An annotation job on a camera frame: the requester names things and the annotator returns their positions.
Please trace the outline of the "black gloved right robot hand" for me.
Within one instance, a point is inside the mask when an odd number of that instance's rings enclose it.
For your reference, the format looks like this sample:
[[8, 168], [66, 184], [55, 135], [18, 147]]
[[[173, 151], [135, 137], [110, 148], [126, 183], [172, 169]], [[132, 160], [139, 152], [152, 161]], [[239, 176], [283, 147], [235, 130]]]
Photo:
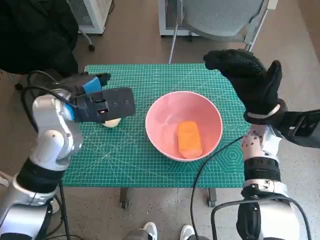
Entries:
[[279, 104], [282, 65], [274, 60], [269, 68], [244, 49], [211, 50], [203, 56], [208, 70], [218, 70], [232, 84], [247, 112], [268, 115]]

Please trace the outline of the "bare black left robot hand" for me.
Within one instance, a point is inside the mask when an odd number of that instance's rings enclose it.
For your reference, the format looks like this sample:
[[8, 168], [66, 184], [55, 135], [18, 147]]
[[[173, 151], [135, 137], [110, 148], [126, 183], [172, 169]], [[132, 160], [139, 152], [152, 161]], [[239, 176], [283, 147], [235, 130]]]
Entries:
[[108, 72], [98, 74], [81, 72], [62, 79], [60, 84], [64, 89], [71, 92], [73, 96], [79, 96], [102, 91], [102, 88], [110, 79], [111, 74]]

